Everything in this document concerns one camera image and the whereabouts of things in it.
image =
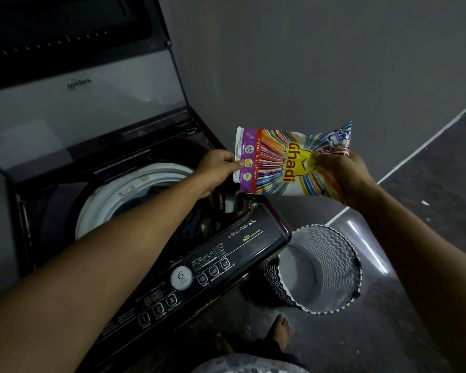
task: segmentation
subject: control panel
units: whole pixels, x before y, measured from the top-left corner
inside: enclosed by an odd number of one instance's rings
[[[141,284],[104,328],[85,360],[104,361],[143,334],[152,333],[162,322],[167,322],[166,329],[174,330],[217,298],[218,290],[244,276],[286,242],[278,221],[262,204],[256,205],[222,234]],[[210,299],[204,296],[208,291],[213,296]],[[197,303],[194,299],[198,296],[201,302]]]

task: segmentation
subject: hand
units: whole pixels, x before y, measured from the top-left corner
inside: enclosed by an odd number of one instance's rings
[[[380,186],[369,175],[366,164],[354,152],[342,154],[313,153],[317,163],[328,169],[343,189],[345,205],[361,211]]]
[[[200,161],[191,177],[195,177],[204,188],[201,197],[208,196],[228,175],[240,170],[245,161],[235,161],[235,155],[227,150],[215,149],[208,152]]]

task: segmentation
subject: forearm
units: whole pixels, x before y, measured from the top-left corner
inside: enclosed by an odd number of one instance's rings
[[[380,188],[359,211],[444,355],[466,371],[466,254]]]
[[[0,371],[74,371],[202,195],[198,179],[103,224],[1,295]]]

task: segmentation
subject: whirlpool logo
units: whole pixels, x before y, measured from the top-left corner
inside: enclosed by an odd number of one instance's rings
[[[89,78],[85,80],[75,80],[73,83],[68,83],[68,90],[73,91],[76,90],[77,87],[87,87],[89,83],[91,83]]]

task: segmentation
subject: gray wall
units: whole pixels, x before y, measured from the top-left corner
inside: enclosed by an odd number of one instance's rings
[[[161,0],[190,104],[237,126],[316,133],[353,120],[379,179],[466,107],[466,0]],[[294,227],[329,199],[272,199]]]

